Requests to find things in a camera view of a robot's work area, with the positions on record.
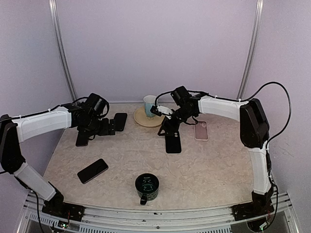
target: metal frame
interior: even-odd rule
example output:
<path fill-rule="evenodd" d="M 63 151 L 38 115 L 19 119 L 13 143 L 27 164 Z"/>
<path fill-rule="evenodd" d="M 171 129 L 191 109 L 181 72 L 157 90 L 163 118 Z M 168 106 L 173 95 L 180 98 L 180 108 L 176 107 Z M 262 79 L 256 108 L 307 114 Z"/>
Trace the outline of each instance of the metal frame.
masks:
<path fill-rule="evenodd" d="M 276 204 L 276 193 L 272 196 L 272 202 Z M 39 200 L 39 208 L 43 205 L 43 199 Z M 235 221 L 230 205 L 197 208 L 187 210 L 130 210 L 117 208 L 104 208 L 85 205 L 85 214 L 82 222 L 70 221 L 72 229 L 68 232 L 75 233 L 140 233 L 140 232 L 231 232 L 231 225 L 252 219 Z M 278 212 L 284 211 L 288 220 L 291 233 L 299 233 L 296 215 L 287 193 L 279 194 Z M 58 217 L 40 212 L 40 219 L 44 225 L 52 225 L 59 220 Z M 38 221 L 36 213 L 36 197 L 29 194 L 24 204 L 18 233 L 25 233 L 30 220 Z"/>
<path fill-rule="evenodd" d="M 243 94 L 246 89 L 247 80 L 249 78 L 249 72 L 251 70 L 254 54 L 255 54 L 255 48 L 256 48 L 256 42 L 259 34 L 259 27 L 261 22 L 261 15 L 263 10 L 263 0 L 257 0 L 257 6 L 256 6 L 256 13 L 255 13 L 255 21 L 253 26 L 253 32 L 251 37 L 251 43 L 248 50 L 246 65 L 244 68 L 243 78 L 240 85 L 239 93 L 237 95 L 237 99 L 241 99 L 243 97 Z"/>
<path fill-rule="evenodd" d="M 63 40 L 62 40 L 62 34 L 60 30 L 60 25 L 59 25 L 59 20 L 58 20 L 58 13 L 57 13 L 57 7 L 56 7 L 56 0 L 50 0 L 50 11 L 51 11 L 51 16 L 53 20 L 53 25 L 54 25 L 54 30 L 55 30 L 55 36 L 56 36 L 56 42 L 57 42 L 57 47 L 59 51 L 59 55 L 62 61 L 63 65 L 63 70 L 65 73 L 65 78 L 66 82 L 68 85 L 68 89 L 70 92 L 70 96 L 72 100 L 77 99 L 77 94 L 73 85 L 73 81 L 71 79 L 71 75 L 69 72 L 69 67 L 65 55 L 65 50 L 64 50 L 64 45 L 63 45 Z"/>

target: mug handle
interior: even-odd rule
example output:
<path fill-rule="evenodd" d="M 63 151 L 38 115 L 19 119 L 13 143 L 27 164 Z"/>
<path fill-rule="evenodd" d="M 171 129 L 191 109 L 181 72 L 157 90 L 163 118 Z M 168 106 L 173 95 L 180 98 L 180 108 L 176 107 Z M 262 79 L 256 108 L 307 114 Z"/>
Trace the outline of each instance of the mug handle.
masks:
<path fill-rule="evenodd" d="M 145 205 L 147 203 L 147 195 L 143 194 L 140 198 L 140 204 Z"/>

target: dark green mug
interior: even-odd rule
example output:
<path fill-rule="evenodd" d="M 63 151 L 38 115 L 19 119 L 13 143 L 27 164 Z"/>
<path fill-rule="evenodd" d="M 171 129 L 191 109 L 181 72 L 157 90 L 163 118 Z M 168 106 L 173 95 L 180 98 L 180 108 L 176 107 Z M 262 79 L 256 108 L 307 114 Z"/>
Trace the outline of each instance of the dark green mug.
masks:
<path fill-rule="evenodd" d="M 159 180 L 150 173 L 144 173 L 137 177 L 135 187 L 140 197 L 140 204 L 145 205 L 147 201 L 157 197 L 159 192 Z"/>

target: light blue mug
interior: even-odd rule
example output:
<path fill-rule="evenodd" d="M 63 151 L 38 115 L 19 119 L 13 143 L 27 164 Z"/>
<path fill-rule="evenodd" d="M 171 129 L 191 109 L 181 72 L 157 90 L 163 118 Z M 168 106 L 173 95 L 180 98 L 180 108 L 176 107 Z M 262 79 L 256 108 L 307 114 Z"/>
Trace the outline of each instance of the light blue mug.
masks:
<path fill-rule="evenodd" d="M 144 107 L 147 117 L 154 117 L 155 114 L 151 113 L 151 107 L 155 105 L 156 96 L 145 96 L 144 97 Z"/>

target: marble-patterned table surface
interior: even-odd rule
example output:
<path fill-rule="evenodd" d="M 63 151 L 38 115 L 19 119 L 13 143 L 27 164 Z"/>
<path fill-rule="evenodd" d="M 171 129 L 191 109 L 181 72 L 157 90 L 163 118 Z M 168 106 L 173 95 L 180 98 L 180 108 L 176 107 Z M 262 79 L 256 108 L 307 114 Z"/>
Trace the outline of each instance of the marble-patterned table surface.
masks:
<path fill-rule="evenodd" d="M 65 201 L 124 209 L 189 209 L 251 200 L 253 172 L 240 141 L 239 123 L 201 114 L 208 124 L 209 140 L 194 140 L 193 126 L 180 127 L 182 152 L 167 154 L 159 127 L 144 128 L 133 118 L 141 104 L 111 104 L 108 118 L 128 113 L 123 132 L 97 136 L 87 147 L 76 147 L 76 129 L 64 131 L 48 164 L 45 179 L 55 185 Z M 77 173 L 103 158 L 109 169 L 86 184 Z M 160 181 L 158 197 L 139 204 L 135 189 L 138 175 L 149 172 Z"/>

